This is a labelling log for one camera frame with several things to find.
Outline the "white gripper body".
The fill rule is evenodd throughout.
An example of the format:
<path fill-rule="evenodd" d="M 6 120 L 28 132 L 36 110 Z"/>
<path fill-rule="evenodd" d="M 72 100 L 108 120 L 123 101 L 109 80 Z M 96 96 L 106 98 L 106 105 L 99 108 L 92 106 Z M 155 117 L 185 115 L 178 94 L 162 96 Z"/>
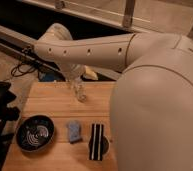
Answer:
<path fill-rule="evenodd" d="M 67 80 L 77 79 L 85 73 L 85 67 L 79 64 L 59 62 L 58 67 Z"/>

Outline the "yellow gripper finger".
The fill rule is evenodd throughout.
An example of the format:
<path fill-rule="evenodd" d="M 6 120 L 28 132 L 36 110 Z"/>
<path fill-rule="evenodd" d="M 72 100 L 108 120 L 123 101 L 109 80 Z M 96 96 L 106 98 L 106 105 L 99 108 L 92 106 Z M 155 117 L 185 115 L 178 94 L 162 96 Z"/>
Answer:
<path fill-rule="evenodd" d="M 97 80 L 98 79 L 97 74 L 91 69 L 86 69 L 85 70 L 84 77 L 86 79 L 90 79 L 90 80 Z"/>

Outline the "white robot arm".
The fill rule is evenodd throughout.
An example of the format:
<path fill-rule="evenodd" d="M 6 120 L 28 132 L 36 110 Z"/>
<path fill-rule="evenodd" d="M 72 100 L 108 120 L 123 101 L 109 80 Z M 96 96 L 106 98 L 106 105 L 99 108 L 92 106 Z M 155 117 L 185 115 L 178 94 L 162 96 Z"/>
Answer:
<path fill-rule="evenodd" d="M 83 65 L 119 71 L 110 98 L 118 171 L 193 171 L 193 40 L 173 33 L 129 33 L 74 40 L 61 24 L 35 53 L 70 78 Z"/>

